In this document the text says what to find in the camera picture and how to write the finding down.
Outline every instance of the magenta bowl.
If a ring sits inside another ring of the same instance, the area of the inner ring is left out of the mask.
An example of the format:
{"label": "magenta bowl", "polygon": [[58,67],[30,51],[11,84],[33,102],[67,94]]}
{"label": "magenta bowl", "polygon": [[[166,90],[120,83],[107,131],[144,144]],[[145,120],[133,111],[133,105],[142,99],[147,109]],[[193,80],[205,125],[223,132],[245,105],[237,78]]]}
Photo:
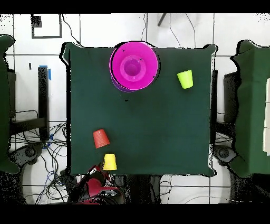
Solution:
{"label": "magenta bowl", "polygon": [[146,43],[131,41],[114,50],[109,68],[113,81],[122,87],[117,87],[118,89],[135,91],[154,81],[158,71],[158,59]]}

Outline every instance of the lime green cup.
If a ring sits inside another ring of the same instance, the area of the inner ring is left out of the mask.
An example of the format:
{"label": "lime green cup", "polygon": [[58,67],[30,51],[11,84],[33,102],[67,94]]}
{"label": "lime green cup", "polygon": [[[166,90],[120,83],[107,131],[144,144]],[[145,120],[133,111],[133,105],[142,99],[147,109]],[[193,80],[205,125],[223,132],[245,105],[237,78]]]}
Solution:
{"label": "lime green cup", "polygon": [[187,89],[193,86],[193,79],[192,79],[192,71],[183,71],[177,74],[177,77],[183,87],[183,89]]}

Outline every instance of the orange cup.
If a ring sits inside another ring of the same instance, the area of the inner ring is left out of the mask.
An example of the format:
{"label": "orange cup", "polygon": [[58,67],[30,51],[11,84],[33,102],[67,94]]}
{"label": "orange cup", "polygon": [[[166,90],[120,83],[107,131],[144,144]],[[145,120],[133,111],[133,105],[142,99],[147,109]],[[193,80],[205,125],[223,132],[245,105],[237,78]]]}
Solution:
{"label": "orange cup", "polygon": [[95,148],[100,148],[110,143],[104,129],[99,129],[93,132],[93,137],[95,142]]}

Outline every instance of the magenta cup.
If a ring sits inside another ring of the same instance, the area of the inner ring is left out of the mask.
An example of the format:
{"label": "magenta cup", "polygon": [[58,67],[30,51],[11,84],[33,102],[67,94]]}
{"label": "magenta cup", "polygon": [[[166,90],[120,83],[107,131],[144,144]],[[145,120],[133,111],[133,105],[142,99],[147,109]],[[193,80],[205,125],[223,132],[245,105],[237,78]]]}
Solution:
{"label": "magenta cup", "polygon": [[125,92],[143,89],[151,84],[158,71],[158,59],[144,42],[128,42],[115,49],[109,68],[113,84]]}

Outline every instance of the white surface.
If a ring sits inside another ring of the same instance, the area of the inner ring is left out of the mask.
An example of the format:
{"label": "white surface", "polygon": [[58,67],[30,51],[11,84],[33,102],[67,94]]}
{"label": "white surface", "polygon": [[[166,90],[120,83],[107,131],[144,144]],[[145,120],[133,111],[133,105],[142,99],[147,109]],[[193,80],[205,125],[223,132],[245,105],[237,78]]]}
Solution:
{"label": "white surface", "polygon": [[227,204],[230,202],[230,188],[213,188],[210,192],[210,204]]}
{"label": "white surface", "polygon": [[[0,16],[0,35],[7,34],[13,36],[13,15],[1,14]],[[11,46],[6,54],[13,54],[13,46]]]}
{"label": "white surface", "polygon": [[[187,13],[196,32],[196,48],[213,43],[213,13]],[[169,26],[169,13],[161,26],[157,24],[162,13],[148,14],[147,41],[158,48],[178,48],[179,44]],[[182,48],[194,48],[194,31],[185,13],[171,13],[171,29]]]}
{"label": "white surface", "polygon": [[51,70],[49,84],[49,120],[66,120],[66,67],[59,56],[15,56],[16,111],[38,110],[38,75],[39,66]]}
{"label": "white surface", "polygon": [[81,44],[87,47],[113,47],[124,41],[140,41],[144,28],[143,16],[144,13],[81,14]]}
{"label": "white surface", "polygon": [[[160,187],[160,194],[167,193],[169,188]],[[173,187],[170,194],[161,196],[162,204],[208,204],[209,187]]]}
{"label": "white surface", "polygon": [[[79,15],[64,14],[65,21],[69,23],[72,29],[72,35],[79,41]],[[64,42],[73,42],[70,28],[62,20],[62,38],[53,39],[32,39],[31,17],[30,15],[14,16],[15,33],[15,54],[60,54]],[[57,26],[55,20],[52,20],[51,26]]]}
{"label": "white surface", "polygon": [[270,45],[268,13],[215,13],[214,43],[217,55],[235,55],[237,43],[251,40],[260,46]]}
{"label": "white surface", "polygon": [[[166,15],[162,25],[157,27],[161,13],[148,14],[147,41],[159,48],[178,48],[179,45],[169,28],[169,14]],[[65,14],[65,20],[72,28],[72,34],[80,40],[80,16],[79,14]],[[81,14],[81,43],[87,47],[113,47],[123,41],[140,40],[144,28],[143,13],[140,14]],[[213,14],[190,14],[195,31],[196,47],[202,48],[206,44],[213,43]],[[42,28],[40,31],[43,35],[53,35],[52,32],[57,30],[54,15],[43,15]],[[50,24],[50,29],[46,29],[46,23]],[[31,20],[30,15],[15,15],[14,17],[15,35],[15,72],[17,73],[16,81],[16,107],[19,110],[37,110],[37,67],[47,65],[52,71],[52,80],[49,81],[49,103],[50,103],[50,120],[66,120],[66,68],[57,55],[61,52],[62,43],[75,42],[71,37],[69,27],[62,21],[61,39],[32,39],[31,37]],[[251,39],[259,45],[270,45],[269,27],[270,21],[260,20],[260,15],[256,14],[215,14],[214,26],[214,44],[218,46],[217,55],[234,55],[236,46],[240,40]],[[194,48],[194,32],[185,13],[171,14],[171,28],[177,36],[181,47]],[[13,35],[13,16],[6,16],[0,20],[0,34]],[[146,40],[146,29],[143,32],[143,40]],[[8,50],[10,54],[6,57],[8,66],[13,65],[13,47]],[[57,54],[56,56],[43,56],[36,54]],[[227,73],[236,71],[236,66],[229,57],[216,57],[216,69],[218,70],[218,102],[217,111],[224,112],[224,87],[223,78]],[[18,115],[20,119],[33,118],[35,113],[25,113]],[[223,121],[223,115],[218,114],[217,119]],[[61,154],[66,153],[66,148],[62,148]],[[43,151],[42,155],[47,161],[47,168],[52,170],[50,156]],[[57,157],[60,170],[66,167],[66,159]],[[214,186],[230,186],[229,173],[226,167],[218,165],[217,160],[213,158],[213,168],[217,175],[210,178],[211,196],[212,197],[229,197],[229,188],[217,188]],[[23,184],[44,185],[47,178],[47,172],[44,167],[44,161],[41,157],[33,166],[27,166]],[[170,180],[170,176],[162,177],[162,180]],[[203,176],[173,176],[171,184],[175,185],[170,192],[169,203],[209,203],[209,178]],[[24,186],[24,193],[40,193],[42,186]],[[167,192],[168,187],[161,187],[161,191]],[[167,203],[168,195],[162,196],[162,203]],[[212,199],[210,203],[226,203],[224,199]]]}

